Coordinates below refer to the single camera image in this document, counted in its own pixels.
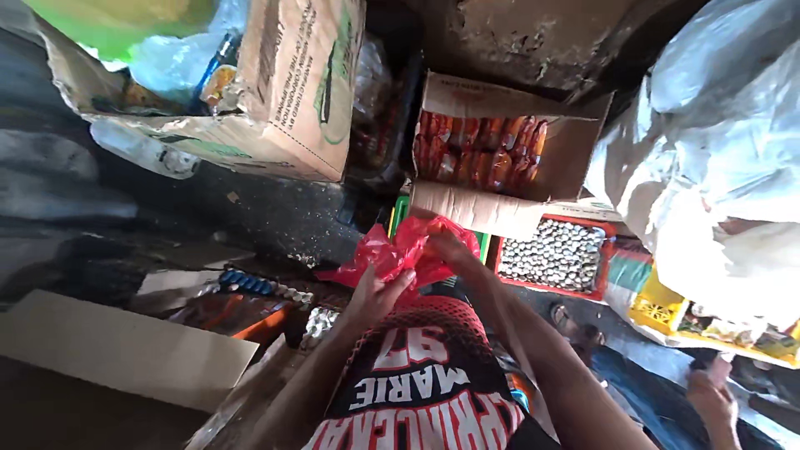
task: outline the box flap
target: box flap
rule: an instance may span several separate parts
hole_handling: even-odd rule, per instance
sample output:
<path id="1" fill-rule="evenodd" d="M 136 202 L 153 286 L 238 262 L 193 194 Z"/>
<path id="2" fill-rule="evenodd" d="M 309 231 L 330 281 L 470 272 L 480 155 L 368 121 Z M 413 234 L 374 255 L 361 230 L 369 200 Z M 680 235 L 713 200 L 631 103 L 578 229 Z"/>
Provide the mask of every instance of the box flap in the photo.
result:
<path id="1" fill-rule="evenodd" d="M 0 314 L 0 354 L 213 412 L 258 344 L 46 291 Z"/>
<path id="2" fill-rule="evenodd" d="M 528 200 L 572 201 L 578 197 L 613 97 L 603 95 L 583 108 L 588 115 L 598 115 L 598 120 L 560 119 L 553 123 Z"/>
<path id="3" fill-rule="evenodd" d="M 519 117 L 536 115 L 598 120 L 605 117 L 597 108 L 574 108 L 520 90 L 477 82 L 466 78 L 428 72 L 422 109 L 453 117 Z"/>
<path id="4" fill-rule="evenodd" d="M 532 239 L 545 206 L 506 195 L 417 181 L 411 207 L 444 215 L 462 227 L 512 239 Z"/>

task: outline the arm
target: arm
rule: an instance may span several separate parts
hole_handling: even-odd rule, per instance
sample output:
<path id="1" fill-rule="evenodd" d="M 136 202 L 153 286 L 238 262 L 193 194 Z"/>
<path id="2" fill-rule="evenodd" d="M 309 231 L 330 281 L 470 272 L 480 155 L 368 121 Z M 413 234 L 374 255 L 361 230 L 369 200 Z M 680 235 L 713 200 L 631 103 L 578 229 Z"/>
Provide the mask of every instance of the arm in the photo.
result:
<path id="1" fill-rule="evenodd" d="M 308 442 L 322 422 L 356 342 L 391 311 L 414 275 L 413 270 L 405 271 L 384 286 L 375 280 L 374 267 L 367 269 L 347 309 L 258 420 L 245 448 L 301 448 Z"/>
<path id="2" fill-rule="evenodd" d="M 432 236 L 442 259 L 473 293 L 478 314 L 501 344 L 533 372 L 564 448 L 656 447 L 611 399 L 572 347 L 450 233 Z"/>

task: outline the sandal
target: sandal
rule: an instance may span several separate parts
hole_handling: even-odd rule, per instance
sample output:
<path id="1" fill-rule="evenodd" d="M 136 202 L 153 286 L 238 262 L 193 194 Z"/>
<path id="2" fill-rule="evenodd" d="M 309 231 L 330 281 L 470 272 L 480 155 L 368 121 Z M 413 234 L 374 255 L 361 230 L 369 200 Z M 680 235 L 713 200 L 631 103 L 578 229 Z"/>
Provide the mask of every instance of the sandal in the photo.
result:
<path id="1" fill-rule="evenodd" d="M 594 325 L 581 326 L 572 320 L 564 303 L 553 303 L 550 307 L 550 319 L 553 321 L 558 334 L 570 341 L 581 340 L 592 347 L 606 344 L 606 335 L 597 327 Z"/>
<path id="2" fill-rule="evenodd" d="M 566 310 L 564 303 L 553 303 L 550 306 L 550 320 L 553 321 L 558 334 L 572 338 L 578 332 L 579 326 L 570 318 L 569 312 Z"/>

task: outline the red plastic bag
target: red plastic bag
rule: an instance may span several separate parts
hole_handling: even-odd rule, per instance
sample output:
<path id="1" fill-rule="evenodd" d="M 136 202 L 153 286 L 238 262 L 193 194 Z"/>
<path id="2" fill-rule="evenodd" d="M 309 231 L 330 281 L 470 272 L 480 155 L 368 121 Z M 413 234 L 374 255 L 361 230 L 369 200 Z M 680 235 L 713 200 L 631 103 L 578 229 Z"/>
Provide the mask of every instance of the red plastic bag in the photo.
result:
<path id="1" fill-rule="evenodd" d="M 351 261 L 335 271 L 317 272 L 317 278 L 355 287 L 370 264 L 375 266 L 375 277 L 384 283 L 397 278 L 403 270 L 413 268 L 417 278 L 403 295 L 417 287 L 448 279 L 453 272 L 432 249 L 426 247 L 428 236 L 444 230 L 451 231 L 476 257 L 480 257 L 478 238 L 472 231 L 441 215 L 433 219 L 409 217 L 398 225 L 394 242 L 389 241 L 383 227 L 376 224 L 358 243 Z"/>

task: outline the clear plastic bag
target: clear plastic bag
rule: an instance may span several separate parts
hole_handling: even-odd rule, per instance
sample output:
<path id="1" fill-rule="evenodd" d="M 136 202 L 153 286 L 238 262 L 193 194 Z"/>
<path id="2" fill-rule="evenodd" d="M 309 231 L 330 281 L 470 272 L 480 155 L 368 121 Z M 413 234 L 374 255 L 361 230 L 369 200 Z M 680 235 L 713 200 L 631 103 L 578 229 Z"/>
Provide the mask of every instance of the clear plastic bag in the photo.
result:
<path id="1" fill-rule="evenodd" d="M 89 132 L 100 147 L 160 175 L 187 179 L 200 166 L 198 156 L 121 127 L 110 120 L 94 121 Z"/>
<path id="2" fill-rule="evenodd" d="M 381 41 L 367 33 L 355 71 L 353 121 L 370 123 L 381 112 L 392 87 L 392 74 L 386 65 L 386 52 Z"/>
<path id="3" fill-rule="evenodd" d="M 146 38 L 131 48 L 130 75 L 161 97 L 190 105 L 195 87 L 227 32 L 244 33 L 249 7 L 247 0 L 222 0 L 206 33 Z"/>

